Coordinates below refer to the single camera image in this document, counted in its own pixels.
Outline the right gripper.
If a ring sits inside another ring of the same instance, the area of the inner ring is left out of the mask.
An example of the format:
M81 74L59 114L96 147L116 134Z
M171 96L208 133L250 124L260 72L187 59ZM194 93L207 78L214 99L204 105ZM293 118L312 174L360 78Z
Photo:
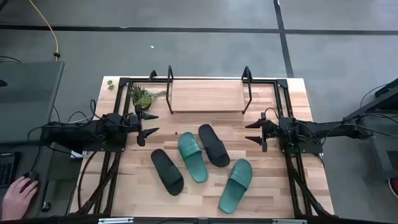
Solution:
M257 143L258 145L262 146L262 152L267 152L268 151L268 144L267 144L267 140L269 138L278 138L279 136L279 128L278 131L276 133L268 133L265 129L265 123L266 121L269 120L266 118L266 113L263 112L261 113L261 119L258 119L256 122L249 124L247 126L245 126L245 128L260 128L262 130L262 137L260 136L246 136L245 138L253 141L255 143Z

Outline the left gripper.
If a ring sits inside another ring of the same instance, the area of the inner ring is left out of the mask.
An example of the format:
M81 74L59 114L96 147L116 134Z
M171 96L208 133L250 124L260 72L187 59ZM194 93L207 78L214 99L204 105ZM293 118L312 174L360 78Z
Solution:
M142 128L142 120L151 120L151 119L157 119L158 116L148 114L145 111L142 112L142 106L141 105L136 105L135 106L135 113L139 119L139 124L135 126L130 126L129 121L128 121L128 116L129 114L125 115L125 120L126 120L126 125L127 125L127 131L129 133L137 132L137 143L139 146L145 146L145 139L150 136L152 133L155 133L156 131L159 130L159 128L150 128L150 129L144 129Z

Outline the black rubber slide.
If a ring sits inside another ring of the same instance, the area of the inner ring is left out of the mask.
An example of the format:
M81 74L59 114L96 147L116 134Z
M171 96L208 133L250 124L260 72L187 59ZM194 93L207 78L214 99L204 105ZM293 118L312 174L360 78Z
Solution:
M210 162L217 167L226 167L230 158L223 142L209 124L199 127L198 133Z
M167 192L172 196L181 193L184 187L183 176L167 153L163 149L156 149L150 158Z

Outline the green rubber slide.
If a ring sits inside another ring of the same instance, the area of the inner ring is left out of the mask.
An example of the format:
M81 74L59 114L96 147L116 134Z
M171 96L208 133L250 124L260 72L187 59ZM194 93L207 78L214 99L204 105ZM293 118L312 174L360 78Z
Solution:
M178 151L192 179L197 183L208 180L208 170L201 147L191 132L183 133L178 139Z
M234 213L252 181L252 167L245 159L234 164L219 201L219 209Z

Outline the potted succulent plant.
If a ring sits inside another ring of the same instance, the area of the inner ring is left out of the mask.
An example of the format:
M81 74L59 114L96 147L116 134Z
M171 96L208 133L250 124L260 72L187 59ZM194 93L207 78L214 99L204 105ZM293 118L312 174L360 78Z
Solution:
M131 100L134 106L141 105L143 110L148 110L155 98L165 96L166 91L152 93L146 90L143 86L135 83L132 85Z

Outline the grey side desk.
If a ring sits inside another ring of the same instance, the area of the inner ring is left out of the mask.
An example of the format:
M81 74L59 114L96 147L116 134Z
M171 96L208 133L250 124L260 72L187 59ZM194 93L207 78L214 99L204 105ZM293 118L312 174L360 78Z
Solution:
M63 215L77 183L79 160L62 146L40 143L40 128L52 119L64 67L63 62L0 64L0 153L20 153L14 181L26 172L39 173L38 190L23 218ZM8 188L0 188L0 222ZM45 213L40 211L44 202L51 203Z

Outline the black computer mouse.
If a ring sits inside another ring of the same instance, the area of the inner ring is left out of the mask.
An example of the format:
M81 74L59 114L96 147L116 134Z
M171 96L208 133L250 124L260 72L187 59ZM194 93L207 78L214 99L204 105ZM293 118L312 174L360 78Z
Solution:
M39 180L39 173L35 171L26 172L23 176L29 179L26 185L30 185L33 181Z

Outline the black metal stand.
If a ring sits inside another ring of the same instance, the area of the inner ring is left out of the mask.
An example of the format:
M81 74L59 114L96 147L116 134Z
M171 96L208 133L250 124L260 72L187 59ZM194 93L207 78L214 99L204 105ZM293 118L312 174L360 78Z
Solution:
M398 178L398 78L380 87L370 102L360 103L344 119L357 117L373 132L368 141L374 164L364 180Z

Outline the red round object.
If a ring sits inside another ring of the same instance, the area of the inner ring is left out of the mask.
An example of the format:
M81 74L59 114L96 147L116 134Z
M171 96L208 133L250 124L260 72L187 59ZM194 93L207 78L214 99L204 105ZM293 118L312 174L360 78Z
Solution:
M390 178L387 180L389 190L392 192L393 196L398 199L398 178Z

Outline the black keyboard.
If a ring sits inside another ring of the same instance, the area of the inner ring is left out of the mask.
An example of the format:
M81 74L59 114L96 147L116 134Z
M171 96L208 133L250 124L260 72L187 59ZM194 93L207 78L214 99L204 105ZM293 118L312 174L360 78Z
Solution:
M19 159L19 152L0 153L0 188L8 187L14 182Z

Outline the person's hand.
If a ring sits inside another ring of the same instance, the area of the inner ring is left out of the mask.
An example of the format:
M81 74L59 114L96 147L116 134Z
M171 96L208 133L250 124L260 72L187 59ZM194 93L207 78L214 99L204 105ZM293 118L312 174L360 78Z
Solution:
M1 221L20 220L26 214L30 201L36 194L39 182L21 176L8 188L1 204Z

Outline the wooden shelf with black frame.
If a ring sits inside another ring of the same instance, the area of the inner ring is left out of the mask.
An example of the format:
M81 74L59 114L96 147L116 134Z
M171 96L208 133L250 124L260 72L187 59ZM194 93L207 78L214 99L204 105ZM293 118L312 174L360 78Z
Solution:
M244 114L252 102L244 100L243 82L251 90L253 81L249 67L245 67L240 80L174 79L172 67L168 67L166 102L171 114L196 112L236 112Z

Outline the black metal rig frame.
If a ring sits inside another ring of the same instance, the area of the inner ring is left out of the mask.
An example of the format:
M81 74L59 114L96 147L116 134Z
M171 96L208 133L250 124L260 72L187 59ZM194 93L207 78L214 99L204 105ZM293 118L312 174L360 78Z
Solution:
M112 198L111 215L114 217L167 217L167 218L223 218L219 208L221 194L231 172L230 167L207 164L208 180L199 184L193 180L178 151L177 141L186 132L198 133L198 128L209 124L223 141L231 162L249 161L253 178L236 211L235 218L291 218L294 215L292 195L297 195L300 208L304 208L299 185L288 178L285 156L279 141L269 139L268 149L249 140L260 135L259 129L249 125L265 113L273 122L278 110L292 113L297 119L310 121L312 114L301 78L256 78L251 84L240 78L169 78L146 83L149 91L169 92L168 97L156 99L149 109L155 119L146 121L145 128L155 133L140 147L136 135L127 137L121 154ZM222 113L183 113L178 109L182 96L197 96L202 91L216 88L244 96L243 110ZM150 155L163 149L177 166L184 179L180 194L170 195L155 171Z

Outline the silver metal bracket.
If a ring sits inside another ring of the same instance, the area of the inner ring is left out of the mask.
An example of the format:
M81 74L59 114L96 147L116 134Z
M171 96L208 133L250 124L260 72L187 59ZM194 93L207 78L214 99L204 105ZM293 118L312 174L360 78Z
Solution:
M98 224L132 224L134 217L100 218Z
M308 224L306 220L298 219L272 219L272 224Z

